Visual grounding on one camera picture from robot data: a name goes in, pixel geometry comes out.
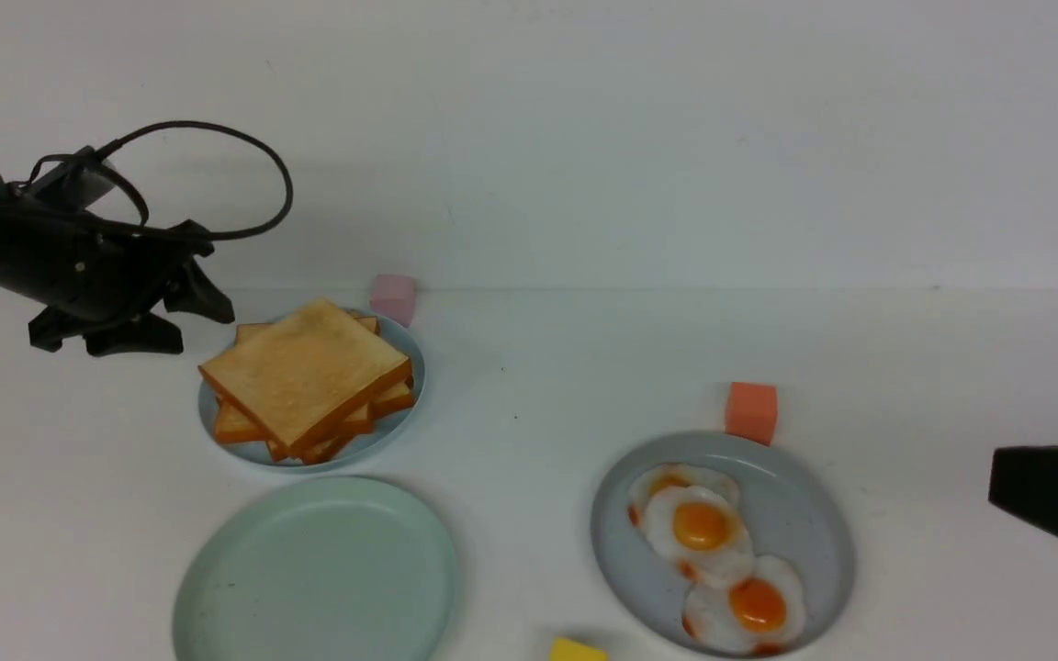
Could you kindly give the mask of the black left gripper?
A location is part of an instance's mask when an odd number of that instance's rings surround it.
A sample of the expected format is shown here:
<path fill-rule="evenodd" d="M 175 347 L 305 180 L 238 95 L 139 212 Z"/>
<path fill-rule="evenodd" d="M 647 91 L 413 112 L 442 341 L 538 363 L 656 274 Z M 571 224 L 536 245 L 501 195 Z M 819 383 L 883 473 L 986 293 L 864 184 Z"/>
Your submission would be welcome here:
<path fill-rule="evenodd" d="M 160 233 L 105 231 L 39 207 L 0 209 L 0 287 L 43 306 L 28 337 L 50 353 L 80 336 L 93 357 L 179 355 L 180 328 L 158 317 L 158 305 L 231 325 L 230 297 L 198 267 L 213 250 L 190 220 Z"/>

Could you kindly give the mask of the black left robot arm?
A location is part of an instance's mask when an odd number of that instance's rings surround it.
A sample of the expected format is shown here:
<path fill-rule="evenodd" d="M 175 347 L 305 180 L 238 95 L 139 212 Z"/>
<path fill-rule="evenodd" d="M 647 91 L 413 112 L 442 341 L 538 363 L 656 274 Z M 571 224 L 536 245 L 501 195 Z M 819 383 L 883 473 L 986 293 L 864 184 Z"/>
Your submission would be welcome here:
<path fill-rule="evenodd" d="M 168 238 L 94 229 L 88 207 L 113 189 L 147 214 L 134 185 L 91 147 L 55 158 L 30 183 L 0 175 L 0 287 L 43 306 L 28 323 L 30 344 L 54 353 L 80 336 L 95 357 L 180 354 L 180 328 L 156 315 L 158 305 L 231 325 L 231 299 L 198 267 L 214 251 L 203 227 L 186 220 Z"/>

